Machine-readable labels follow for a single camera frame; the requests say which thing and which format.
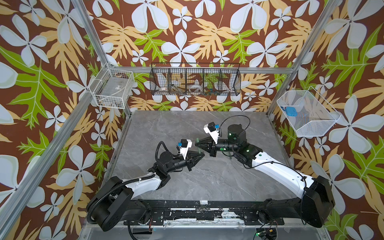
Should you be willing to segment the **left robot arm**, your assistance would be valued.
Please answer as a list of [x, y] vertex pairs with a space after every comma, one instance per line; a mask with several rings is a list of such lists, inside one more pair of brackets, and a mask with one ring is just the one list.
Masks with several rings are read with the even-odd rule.
[[182, 139], [177, 143], [178, 153], [169, 151], [164, 142], [159, 142], [155, 151], [155, 163], [142, 177], [121, 180], [110, 178], [87, 205], [87, 222], [99, 225], [106, 232], [120, 221], [146, 223], [151, 206], [136, 197], [163, 188], [171, 179], [170, 174], [189, 171], [204, 158], [203, 153], [191, 151], [192, 141]]

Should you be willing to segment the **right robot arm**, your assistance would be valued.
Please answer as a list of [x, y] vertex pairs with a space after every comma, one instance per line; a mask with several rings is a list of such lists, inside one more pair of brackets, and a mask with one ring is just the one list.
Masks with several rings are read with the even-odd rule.
[[221, 139], [221, 127], [213, 122], [206, 124], [204, 131], [209, 136], [196, 142], [196, 147], [211, 157], [215, 157], [217, 152], [231, 152], [246, 169], [268, 175], [295, 194], [292, 199], [263, 201], [257, 210], [261, 223], [291, 218], [300, 219], [315, 228], [325, 224], [335, 206], [331, 185], [325, 177], [305, 175], [275, 160], [259, 147], [248, 143], [246, 131], [240, 124], [228, 127], [227, 139]]

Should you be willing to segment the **green pen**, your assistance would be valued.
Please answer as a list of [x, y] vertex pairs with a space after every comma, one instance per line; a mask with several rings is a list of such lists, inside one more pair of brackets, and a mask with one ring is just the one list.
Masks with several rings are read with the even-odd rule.
[[195, 142], [195, 145], [197, 144], [197, 143], [199, 143], [200, 142], [200, 140], [199, 140], [199, 138], [197, 138], [196, 139], [196, 142]]

